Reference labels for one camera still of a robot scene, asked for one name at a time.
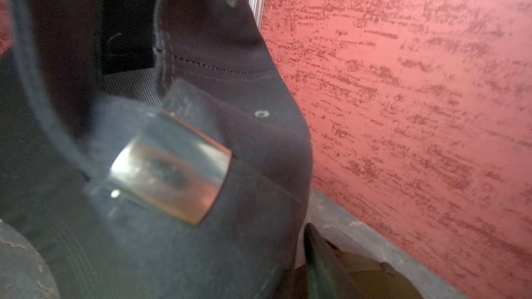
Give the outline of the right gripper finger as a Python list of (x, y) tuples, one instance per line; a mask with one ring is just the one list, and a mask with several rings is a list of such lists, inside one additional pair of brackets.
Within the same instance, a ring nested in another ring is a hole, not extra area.
[(317, 228), (307, 223), (303, 232), (309, 298), (361, 298), (333, 250)]

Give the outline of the dark brown cap back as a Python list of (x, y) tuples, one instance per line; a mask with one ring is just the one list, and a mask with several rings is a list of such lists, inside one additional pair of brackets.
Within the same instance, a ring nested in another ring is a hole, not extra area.
[[(348, 298), (422, 298), (412, 282), (387, 262), (339, 250), (331, 246), (337, 261), (349, 277), (352, 287), (346, 289)], [(306, 266), (295, 271), (292, 298), (343, 298), (342, 292), (325, 289), (311, 293), (307, 285)]]

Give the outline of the dark grey cap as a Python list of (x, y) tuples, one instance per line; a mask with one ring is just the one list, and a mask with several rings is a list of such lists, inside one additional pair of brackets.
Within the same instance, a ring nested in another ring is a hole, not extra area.
[(58, 298), (287, 298), (307, 123), (248, 0), (7, 0), (1, 219)]

